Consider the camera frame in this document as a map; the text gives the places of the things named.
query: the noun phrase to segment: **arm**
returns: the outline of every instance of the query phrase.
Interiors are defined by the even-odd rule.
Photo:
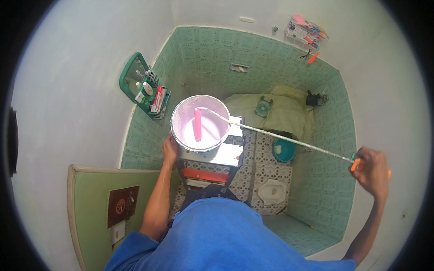
[[[342,259],[354,259],[356,266],[364,260],[371,250],[388,196],[388,168],[384,154],[362,147],[358,150],[357,156],[364,160],[365,164],[351,174],[366,191],[374,196],[374,205],[368,220]]]
[[[167,226],[169,217],[170,177],[178,155],[178,144],[173,136],[167,136],[163,143],[163,167],[143,214],[143,224],[139,230],[150,238],[159,241]]]

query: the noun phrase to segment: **hand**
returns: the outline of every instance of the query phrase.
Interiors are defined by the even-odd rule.
[[[164,140],[162,151],[164,156],[163,164],[167,164],[172,168],[178,156],[178,143],[173,138],[172,131],[169,132],[166,140]]]
[[[376,200],[386,201],[389,193],[386,156],[381,151],[365,146],[361,147],[356,155],[364,164],[354,172],[351,172],[351,166],[348,170]]]

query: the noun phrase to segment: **green tile wall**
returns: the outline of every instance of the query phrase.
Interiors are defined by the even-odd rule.
[[[232,94],[266,93],[277,84],[304,91],[323,85],[339,72],[306,53],[264,36],[214,27],[178,27],[184,69],[191,94],[220,99]],[[247,73],[231,71],[231,63],[247,65]]]
[[[320,59],[307,64],[305,52],[264,36],[212,27],[178,27],[158,56],[154,70],[172,90],[168,115],[154,121],[134,112],[122,168],[160,169],[161,145],[169,131],[170,112],[190,95],[224,99],[238,93],[269,92],[275,85],[325,92],[329,101],[315,109],[312,144],[350,157],[356,151],[354,121],[339,71]],[[231,63],[250,66],[231,71]],[[181,87],[187,82],[189,88]],[[355,180],[348,163],[297,146],[287,215],[263,217],[264,224],[303,256],[339,242],[346,229]]]
[[[172,34],[155,61],[153,70],[160,77],[160,83],[172,91],[166,117],[153,120],[140,108],[136,108],[128,130],[121,168],[159,170],[163,156],[161,146],[170,130],[170,116],[175,106],[190,96],[181,83],[186,82],[183,70],[178,31]]]
[[[329,100],[314,111],[315,132],[311,144],[351,157],[356,152],[355,129],[341,76],[332,77],[314,92],[322,91]],[[297,147],[288,214],[342,240],[355,188],[349,165],[341,159],[317,151],[304,152]]]
[[[303,257],[338,243],[336,239],[311,229],[286,214],[263,216],[262,221],[267,228],[295,248]]]

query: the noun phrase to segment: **red ladder step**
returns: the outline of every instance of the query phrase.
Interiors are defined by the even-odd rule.
[[[217,173],[205,170],[194,170],[192,168],[183,168],[182,174],[185,178],[195,178],[213,182],[226,183],[229,180],[229,174]]]

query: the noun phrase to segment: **person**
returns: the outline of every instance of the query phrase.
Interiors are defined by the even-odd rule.
[[[357,152],[365,164],[351,174],[373,195],[374,205],[340,261],[306,260],[265,227],[257,212],[218,185],[189,190],[166,231],[170,177],[178,154],[171,134],[162,151],[163,167],[145,208],[143,225],[123,241],[106,271],[354,270],[372,247],[388,196],[387,161],[379,151],[362,147]]]

